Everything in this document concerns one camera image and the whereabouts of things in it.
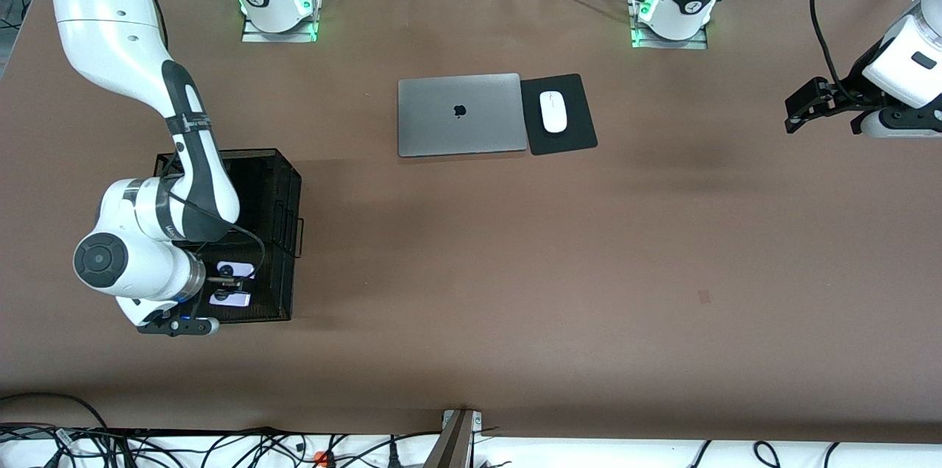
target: metal bracket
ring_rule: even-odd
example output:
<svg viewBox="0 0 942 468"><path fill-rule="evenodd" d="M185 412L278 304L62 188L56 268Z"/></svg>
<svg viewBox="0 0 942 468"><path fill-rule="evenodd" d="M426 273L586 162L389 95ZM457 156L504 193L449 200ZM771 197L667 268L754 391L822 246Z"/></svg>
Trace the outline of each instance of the metal bracket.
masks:
<svg viewBox="0 0 942 468"><path fill-rule="evenodd" d="M467 468L471 441L481 431L481 412L449 410L442 416L444 429L422 468Z"/></svg>
<svg viewBox="0 0 942 468"><path fill-rule="evenodd" d="M219 329L219 321L212 317L184 318L179 307L168 312L167 317L158 317L143 327L138 327L142 334L164 334L171 337L178 335L210 335Z"/></svg>
<svg viewBox="0 0 942 468"><path fill-rule="evenodd" d="M631 26L631 45L646 46L649 49L697 49L707 48L707 29L700 26L699 31L693 38L684 41L673 41L661 38L659 35L639 20L640 13L647 12L646 7L650 6L654 0L645 0L644 2L628 0L628 21Z"/></svg>

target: silver laptop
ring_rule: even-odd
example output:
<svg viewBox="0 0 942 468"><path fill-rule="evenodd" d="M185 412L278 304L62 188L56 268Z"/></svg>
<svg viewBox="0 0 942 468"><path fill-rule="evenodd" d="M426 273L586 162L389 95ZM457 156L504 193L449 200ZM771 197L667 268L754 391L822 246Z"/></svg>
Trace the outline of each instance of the silver laptop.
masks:
<svg viewBox="0 0 942 468"><path fill-rule="evenodd" d="M400 157L527 149L517 74L401 79L398 118Z"/></svg>

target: white floor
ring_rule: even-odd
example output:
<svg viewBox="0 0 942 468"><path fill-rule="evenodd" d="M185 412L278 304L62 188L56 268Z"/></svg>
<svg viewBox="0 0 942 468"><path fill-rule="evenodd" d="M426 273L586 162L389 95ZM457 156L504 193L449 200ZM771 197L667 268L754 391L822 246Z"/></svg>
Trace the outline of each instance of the white floor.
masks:
<svg viewBox="0 0 942 468"><path fill-rule="evenodd" d="M347 438L334 448L334 455L357 455L373 445L381 444L388 435L360 435ZM174 459L161 454L148 453L151 458L177 468L201 466L206 449L216 437L178 437L152 439L161 447L197 450L196 453L175 453ZM225 439L222 444L235 439ZM406 439L398 444L398 453L403 466L421 465L427 458L435 441L434 436ZM327 435L293 436L283 440L288 447L300 447L305 451L304 459L310 459L317 451L327 447ZM258 439L245 438L235 444L216 449L206 461L206 468L247 468L252 455L236 466L244 454L257 447ZM595 439L526 439L481 437L475 446L474 468L481 468L487 461L490 465L511 462L509 468L573 468L574 466L631 467L631 468L686 468L693 463L703 442L700 441L629 441ZM821 468L828 442L771 442L778 454L781 466L786 468ZM76 454L97 452L88 441L74 442ZM51 440L23 440L0 444L0 466L3 468L34 468L43 466L56 452ZM768 461L771 455L763 451ZM381 447L364 457L380 468L388 465L388 448ZM346 468L347 461L339 461L339 468ZM62 459L61 466L71 466ZM310 462L300 466L310 467ZM101 459L84 458L75 462L75 468L97 468L103 466ZM149 459L138 458L138 468L160 468ZM757 468L762 464L754 457L753 442L716 441L704 453L699 468ZM829 468L909 468L942 466L942 445L932 444L857 444L846 442L835 449ZM285 454L269 452L260 459L257 468L292 468L294 459ZM369 468L356 462L350 468Z"/></svg>

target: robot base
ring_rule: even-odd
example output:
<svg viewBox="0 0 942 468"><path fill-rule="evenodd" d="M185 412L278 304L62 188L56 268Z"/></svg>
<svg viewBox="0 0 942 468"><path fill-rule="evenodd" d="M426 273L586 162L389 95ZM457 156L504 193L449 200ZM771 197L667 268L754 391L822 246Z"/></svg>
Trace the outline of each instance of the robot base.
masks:
<svg viewBox="0 0 942 468"><path fill-rule="evenodd" d="M265 243L265 259L255 241L235 230L205 246L175 243L205 265L205 284L190 300L139 327L139 333L208 335L219 325L291 319L294 264L304 233L304 221L297 217L300 175L276 149L222 150L219 156L242 207L238 224ZM155 172L171 159L171 154L157 156ZM178 162L169 169L171 175L180 171ZM256 266L255 276L231 284L232 277Z"/></svg>
<svg viewBox="0 0 942 468"><path fill-rule="evenodd" d="M300 20L293 28L285 32L264 32L252 24L242 5L245 23L242 25L242 41L246 43L313 43L317 41L317 28L320 25L320 6L323 0L299 0L311 14Z"/></svg>
<svg viewBox="0 0 942 468"><path fill-rule="evenodd" d="M646 7L655 0L645 2L628 1L628 17L631 25L631 46L646 46L649 49L706 49L707 29L700 28L693 38L684 41L673 41L661 38L638 19L640 13L646 12Z"/></svg>

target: metal frame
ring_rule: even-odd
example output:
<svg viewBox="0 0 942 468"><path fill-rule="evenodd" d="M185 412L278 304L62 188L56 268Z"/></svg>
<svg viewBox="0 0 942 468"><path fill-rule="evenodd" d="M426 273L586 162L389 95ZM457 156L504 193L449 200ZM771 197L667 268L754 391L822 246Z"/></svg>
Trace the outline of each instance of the metal frame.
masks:
<svg viewBox="0 0 942 468"><path fill-rule="evenodd" d="M245 22L242 24L242 41L245 43L313 43L317 41L317 30L320 26L320 8L323 0L302 0L309 3L311 14L300 20L297 25L285 32L264 32L252 24L249 16L243 10Z"/></svg>
<svg viewBox="0 0 942 468"><path fill-rule="evenodd" d="M653 0L646 0L645 2L628 0L628 21L631 26L631 46L633 46L633 48L707 49L707 28L705 26L700 26L700 29L698 29L697 33L693 35L692 38L682 41L664 39L656 35L650 26L647 26L638 19L642 9L649 6L651 1Z"/></svg>
<svg viewBox="0 0 942 468"><path fill-rule="evenodd" d="M445 411L445 429L431 448L422 468L467 468L471 441L481 431L481 414L474 410Z"/></svg>

